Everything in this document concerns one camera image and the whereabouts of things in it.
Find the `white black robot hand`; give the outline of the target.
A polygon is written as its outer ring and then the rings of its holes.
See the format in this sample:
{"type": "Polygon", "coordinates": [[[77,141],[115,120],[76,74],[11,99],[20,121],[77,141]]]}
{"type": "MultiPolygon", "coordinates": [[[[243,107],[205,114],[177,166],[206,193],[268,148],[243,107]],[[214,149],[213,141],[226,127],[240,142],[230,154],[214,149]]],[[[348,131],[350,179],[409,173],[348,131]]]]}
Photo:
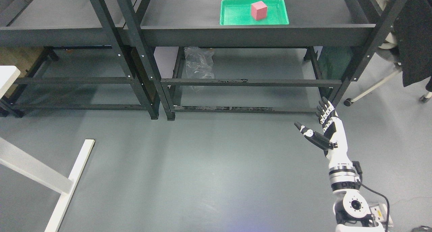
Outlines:
{"type": "Polygon", "coordinates": [[[310,143],[323,150],[325,157],[329,160],[329,169],[352,166],[352,161],[347,155],[348,144],[344,125],[336,108],[325,97],[322,97],[318,104],[316,115],[318,122],[322,125],[323,134],[299,122],[295,122],[294,125],[310,143]]]}

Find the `white robot forearm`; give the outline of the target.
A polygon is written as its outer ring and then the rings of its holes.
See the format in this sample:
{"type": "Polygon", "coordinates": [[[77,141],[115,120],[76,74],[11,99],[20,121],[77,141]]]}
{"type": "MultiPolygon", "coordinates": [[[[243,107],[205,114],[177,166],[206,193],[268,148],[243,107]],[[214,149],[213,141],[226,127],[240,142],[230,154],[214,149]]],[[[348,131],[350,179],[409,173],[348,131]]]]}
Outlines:
{"type": "Polygon", "coordinates": [[[336,200],[333,213],[336,218],[336,232],[387,232],[388,229],[372,213],[360,188],[362,169],[359,161],[352,165],[339,165],[329,171],[329,180],[336,200]]]}

